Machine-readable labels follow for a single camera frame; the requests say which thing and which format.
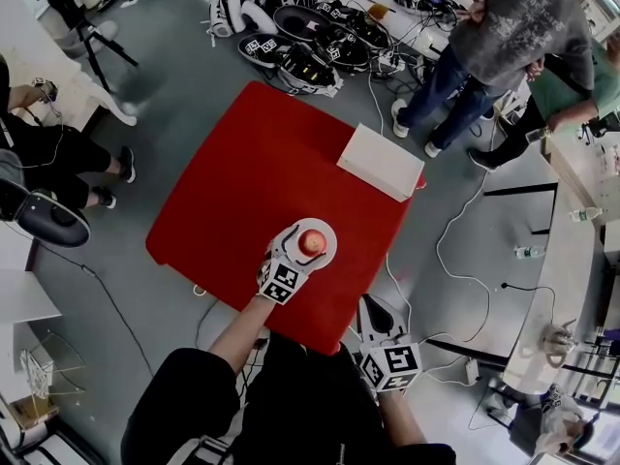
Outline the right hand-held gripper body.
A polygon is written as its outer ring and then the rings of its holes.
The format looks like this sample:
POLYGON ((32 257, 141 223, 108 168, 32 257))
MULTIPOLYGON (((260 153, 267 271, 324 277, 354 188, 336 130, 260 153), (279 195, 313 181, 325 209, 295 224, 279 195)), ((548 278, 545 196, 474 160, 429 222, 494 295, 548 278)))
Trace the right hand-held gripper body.
POLYGON ((361 342, 357 366, 361 376, 377 393, 405 390, 422 372, 418 343, 411 343, 410 333, 396 339, 361 342))

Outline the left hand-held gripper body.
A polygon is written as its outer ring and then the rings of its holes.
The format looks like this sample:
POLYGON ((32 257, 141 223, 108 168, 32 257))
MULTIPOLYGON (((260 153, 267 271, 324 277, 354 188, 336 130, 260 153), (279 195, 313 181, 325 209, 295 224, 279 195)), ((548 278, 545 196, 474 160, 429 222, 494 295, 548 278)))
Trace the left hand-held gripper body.
POLYGON ((310 258, 269 245, 257 272, 258 295, 286 304, 308 280, 310 258))

